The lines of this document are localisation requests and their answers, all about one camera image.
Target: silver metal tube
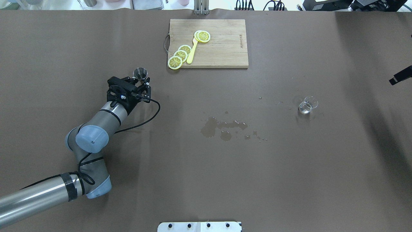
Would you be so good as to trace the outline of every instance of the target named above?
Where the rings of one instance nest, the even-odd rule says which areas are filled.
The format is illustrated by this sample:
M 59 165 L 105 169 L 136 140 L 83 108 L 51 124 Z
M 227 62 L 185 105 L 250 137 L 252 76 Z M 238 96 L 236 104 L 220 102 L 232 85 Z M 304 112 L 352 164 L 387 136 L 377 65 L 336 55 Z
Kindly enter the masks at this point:
M 82 195 L 82 186 L 77 175 L 70 175 Z M 19 190 L 0 198 L 0 229 L 34 214 L 68 202 L 66 185 L 61 177 L 56 177 L 34 186 Z

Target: metal bracket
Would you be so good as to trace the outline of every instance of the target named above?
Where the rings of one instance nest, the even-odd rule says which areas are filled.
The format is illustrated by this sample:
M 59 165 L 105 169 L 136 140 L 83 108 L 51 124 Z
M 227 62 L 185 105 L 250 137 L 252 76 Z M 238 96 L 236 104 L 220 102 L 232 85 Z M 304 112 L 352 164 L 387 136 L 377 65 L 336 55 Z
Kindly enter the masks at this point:
M 194 14 L 209 14 L 209 0 L 194 0 Z

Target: tabletop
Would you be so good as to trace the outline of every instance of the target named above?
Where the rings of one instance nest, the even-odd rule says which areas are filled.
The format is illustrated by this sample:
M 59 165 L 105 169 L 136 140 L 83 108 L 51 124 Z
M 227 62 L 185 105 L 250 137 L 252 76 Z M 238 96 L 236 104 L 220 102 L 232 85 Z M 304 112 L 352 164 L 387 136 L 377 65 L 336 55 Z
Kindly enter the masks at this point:
M 245 19 L 249 68 L 168 69 L 170 19 Z M 388 82 L 411 65 L 410 14 L 120 9 L 0 21 L 0 196 L 76 169 L 64 137 L 103 106 L 111 76 L 146 68 L 162 105 L 110 139 L 108 194 L 3 231 L 206 220 L 241 221 L 244 232 L 412 228 L 412 82 Z M 308 95 L 319 107 L 301 115 Z M 139 103 L 122 128 L 156 109 Z M 213 118 L 247 127 L 221 136 Z

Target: wooden cutting board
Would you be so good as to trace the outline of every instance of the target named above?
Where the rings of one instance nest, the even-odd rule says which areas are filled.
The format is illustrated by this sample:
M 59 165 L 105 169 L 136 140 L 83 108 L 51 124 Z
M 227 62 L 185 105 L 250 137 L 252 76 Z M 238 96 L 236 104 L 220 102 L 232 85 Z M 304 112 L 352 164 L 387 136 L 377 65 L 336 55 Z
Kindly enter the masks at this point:
M 248 68 L 248 45 L 244 19 L 171 19 L 168 59 L 177 49 L 193 46 L 194 32 L 208 31 L 211 39 L 198 43 L 193 62 L 182 68 Z

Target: robotic arm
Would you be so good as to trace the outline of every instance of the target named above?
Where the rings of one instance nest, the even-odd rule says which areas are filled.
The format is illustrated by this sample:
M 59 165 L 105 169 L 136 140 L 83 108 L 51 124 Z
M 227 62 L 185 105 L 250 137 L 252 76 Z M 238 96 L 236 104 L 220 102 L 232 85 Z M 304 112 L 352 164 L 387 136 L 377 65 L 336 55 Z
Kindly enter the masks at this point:
M 90 121 L 66 135 L 66 146 L 78 161 L 77 171 L 49 177 L 0 198 L 0 229 L 79 195 L 92 199 L 108 193 L 112 184 L 101 150 L 113 134 L 143 125 L 157 115 L 160 105 L 151 99 L 149 82 L 144 68 L 137 68 L 132 78 L 111 77 L 106 104 Z M 140 125 L 117 131 L 141 101 L 156 102 L 156 114 Z

